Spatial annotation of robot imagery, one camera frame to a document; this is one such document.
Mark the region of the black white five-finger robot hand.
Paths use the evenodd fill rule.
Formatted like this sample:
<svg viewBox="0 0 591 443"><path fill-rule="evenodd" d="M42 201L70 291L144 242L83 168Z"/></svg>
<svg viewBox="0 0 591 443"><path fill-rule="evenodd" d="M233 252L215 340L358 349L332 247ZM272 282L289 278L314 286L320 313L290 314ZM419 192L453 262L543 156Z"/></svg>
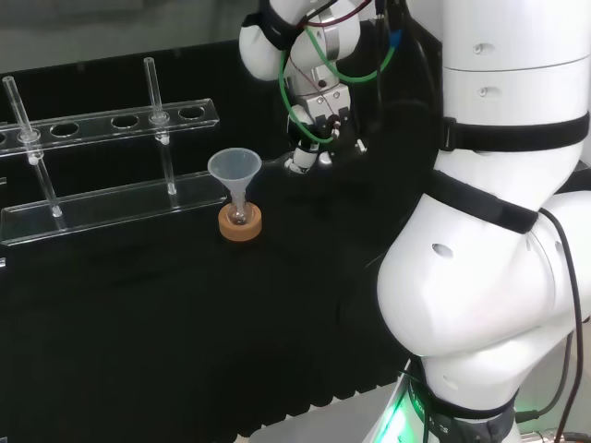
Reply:
<svg viewBox="0 0 591 443"><path fill-rule="evenodd" d="M292 149L284 162L288 172L306 174L315 168L342 166L368 151L345 85L298 95L287 103L287 134Z"/></svg>

